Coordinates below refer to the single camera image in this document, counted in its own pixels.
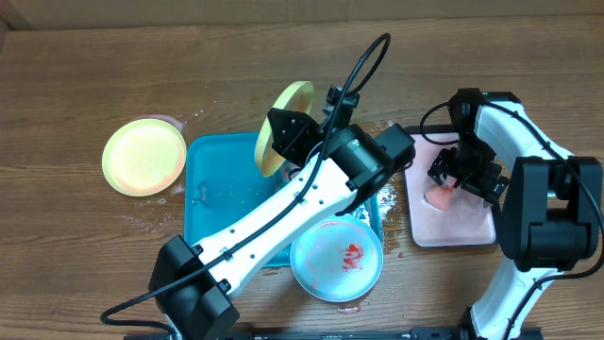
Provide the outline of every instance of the wooden table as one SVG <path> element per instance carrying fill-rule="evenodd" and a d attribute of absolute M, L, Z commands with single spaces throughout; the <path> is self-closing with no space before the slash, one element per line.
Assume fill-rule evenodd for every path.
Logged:
<path fill-rule="evenodd" d="M 604 158 L 602 17 L 12 32 L 0 55 L 0 338 L 120 339 L 134 331 L 98 316 L 145 290 L 159 247 L 182 232 L 184 196 L 172 188 L 133 198 L 107 185 L 101 153 L 117 128 L 166 114 L 187 122 L 188 143 L 257 130 L 279 92 L 300 79 L 314 82 L 319 117 L 328 85 L 342 84 L 384 31 L 393 35 L 390 51 L 354 115 L 370 133 L 389 120 L 416 125 L 458 88 L 480 87 L 514 92 L 556 142 Z M 241 324 L 456 324 L 484 292 L 500 251 L 415 246 L 401 178 L 389 185 L 396 204 L 382 215 L 382 276 L 367 297 L 345 305 L 359 313 L 339 314 L 343 305 L 311 297 L 281 268 L 263 270 L 235 300 Z M 544 328 L 547 339 L 603 338 L 603 279 L 554 283 L 526 325 Z M 162 320 L 153 302 L 122 316 Z"/>

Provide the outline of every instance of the blue plastic tray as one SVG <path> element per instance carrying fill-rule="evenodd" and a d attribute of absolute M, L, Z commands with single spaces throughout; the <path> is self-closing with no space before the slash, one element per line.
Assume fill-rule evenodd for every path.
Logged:
<path fill-rule="evenodd" d="M 257 132 L 210 135 L 189 147 L 183 232 L 189 246 L 235 223 L 283 184 L 278 172 L 264 178 L 256 168 L 257 137 Z M 381 241 L 375 196 L 351 214 L 367 223 Z M 286 246 L 266 267 L 290 265 L 290 248 Z"/>

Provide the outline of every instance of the wood grain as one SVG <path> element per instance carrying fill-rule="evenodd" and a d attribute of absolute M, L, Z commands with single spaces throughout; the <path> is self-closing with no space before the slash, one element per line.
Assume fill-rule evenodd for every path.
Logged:
<path fill-rule="evenodd" d="M 600 0 L 0 1 L 0 17 L 19 30 L 603 13 L 604 3 Z"/>
<path fill-rule="evenodd" d="M 341 84 L 384 31 L 391 49 L 354 115 L 369 133 L 389 120 L 416 125 L 459 87 L 475 86 L 513 91 L 556 142 L 604 159 L 600 16 L 9 32 L 0 56 L 0 338 L 118 339 L 127 331 L 100 325 L 98 315 L 145 289 L 159 247 L 182 231 L 184 197 L 172 189 L 125 197 L 107 185 L 101 153 L 117 128 L 167 114 L 187 122 L 188 143 L 257 130 L 280 91 L 301 79 L 315 84 L 319 118 L 329 84 Z M 455 324 L 494 274 L 497 246 L 419 248 L 401 177 L 385 190 L 395 204 L 381 216 L 384 271 L 353 303 L 359 313 L 338 314 L 339 304 L 310 297 L 282 268 L 260 273 L 235 300 L 238 327 Z M 554 283 L 527 324 L 547 339 L 603 338 L 602 279 Z M 124 316 L 161 320 L 152 302 Z"/>
<path fill-rule="evenodd" d="M 2 52 L 2 47 L 4 46 L 4 37 L 8 31 L 10 31 L 10 28 L 8 27 L 7 23 L 0 18 L 0 52 Z"/>

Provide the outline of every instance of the red sauce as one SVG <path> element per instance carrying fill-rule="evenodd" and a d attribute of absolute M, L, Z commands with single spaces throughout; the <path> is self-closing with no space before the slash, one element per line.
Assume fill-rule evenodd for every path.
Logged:
<path fill-rule="evenodd" d="M 350 244 L 347 249 L 341 250 L 340 252 L 344 253 L 344 266 L 342 267 L 344 271 L 350 269 L 362 270 L 362 267 L 359 266 L 359 261 L 364 255 L 362 247 Z"/>

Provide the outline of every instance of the yellow plate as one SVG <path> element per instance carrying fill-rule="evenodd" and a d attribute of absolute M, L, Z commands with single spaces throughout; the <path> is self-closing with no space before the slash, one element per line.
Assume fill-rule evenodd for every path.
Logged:
<path fill-rule="evenodd" d="M 187 145 L 180 132 L 159 119 L 140 119 L 120 127 L 103 151 L 103 174 L 118 192 L 149 196 L 180 175 Z"/>
<path fill-rule="evenodd" d="M 273 104 L 273 108 L 310 113 L 313 95 L 314 88 L 311 82 L 296 81 L 281 93 Z M 260 173 L 266 178 L 273 175 L 285 162 L 285 159 L 272 148 L 272 144 L 273 131 L 268 118 L 265 118 L 256 141 L 254 162 Z"/>

